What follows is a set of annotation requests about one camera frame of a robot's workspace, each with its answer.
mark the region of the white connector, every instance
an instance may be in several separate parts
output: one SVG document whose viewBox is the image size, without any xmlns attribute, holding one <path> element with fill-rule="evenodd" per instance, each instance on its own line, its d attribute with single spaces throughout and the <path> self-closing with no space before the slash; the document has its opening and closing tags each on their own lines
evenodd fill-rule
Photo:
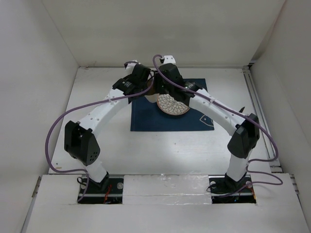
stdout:
<svg viewBox="0 0 311 233">
<path fill-rule="evenodd" d="M 175 58 L 172 55 L 163 56 L 163 64 L 172 63 L 176 65 Z"/>
<path fill-rule="evenodd" d="M 134 66 L 136 63 L 129 63 L 125 68 L 126 75 L 130 75 L 133 72 Z"/>
</svg>

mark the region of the black mounting plate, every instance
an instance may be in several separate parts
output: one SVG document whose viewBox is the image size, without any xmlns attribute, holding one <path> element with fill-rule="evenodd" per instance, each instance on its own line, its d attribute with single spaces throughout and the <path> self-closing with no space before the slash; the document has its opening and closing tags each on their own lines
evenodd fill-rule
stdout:
<svg viewBox="0 0 311 233">
<path fill-rule="evenodd" d="M 122 204 L 123 196 L 123 182 L 124 176 L 113 176 L 110 175 L 108 187 L 111 185 L 111 190 L 108 194 L 107 201 L 104 203 L 105 195 L 108 191 L 108 188 L 104 191 L 101 191 L 98 186 L 89 182 L 86 194 L 79 204 Z M 86 177 L 82 178 L 82 183 L 86 183 Z M 84 192 L 84 185 L 80 185 L 78 199 L 82 196 Z"/>
</svg>

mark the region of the red wire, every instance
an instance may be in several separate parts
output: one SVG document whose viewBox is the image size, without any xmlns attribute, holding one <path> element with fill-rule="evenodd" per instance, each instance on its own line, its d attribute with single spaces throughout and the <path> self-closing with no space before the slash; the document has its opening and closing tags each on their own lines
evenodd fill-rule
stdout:
<svg viewBox="0 0 311 233">
<path fill-rule="evenodd" d="M 111 188 L 112 188 L 112 185 L 109 185 L 109 186 L 108 186 L 108 191 L 106 192 L 106 195 L 105 195 L 104 204 L 105 204 L 106 201 L 108 200 L 108 195 L 109 195 L 109 193 L 110 193 L 110 191 L 111 191 Z"/>
</svg>

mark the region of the decorative plate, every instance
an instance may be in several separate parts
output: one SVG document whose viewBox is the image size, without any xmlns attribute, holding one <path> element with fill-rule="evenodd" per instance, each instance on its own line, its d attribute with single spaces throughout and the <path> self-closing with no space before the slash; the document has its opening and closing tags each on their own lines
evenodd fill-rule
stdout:
<svg viewBox="0 0 311 233">
<path fill-rule="evenodd" d="M 182 102 L 176 101 L 169 94 L 159 95 L 156 103 L 163 112 L 174 116 L 182 115 L 190 109 Z"/>
</svg>

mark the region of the white wall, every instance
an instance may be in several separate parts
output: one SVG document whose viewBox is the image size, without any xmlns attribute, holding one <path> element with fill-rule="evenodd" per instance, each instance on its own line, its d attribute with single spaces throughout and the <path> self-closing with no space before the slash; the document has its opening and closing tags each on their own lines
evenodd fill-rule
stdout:
<svg viewBox="0 0 311 233">
<path fill-rule="evenodd" d="M 173 54 L 180 66 L 247 65 L 284 0 L 43 0 L 81 66 L 151 64 Z"/>
<path fill-rule="evenodd" d="M 311 1 L 289 0 L 251 71 L 285 172 L 295 175 L 311 227 Z"/>
<path fill-rule="evenodd" d="M 0 231 L 19 232 L 78 65 L 40 0 L 0 0 Z M 56 143 L 53 137 L 51 150 Z"/>
</svg>

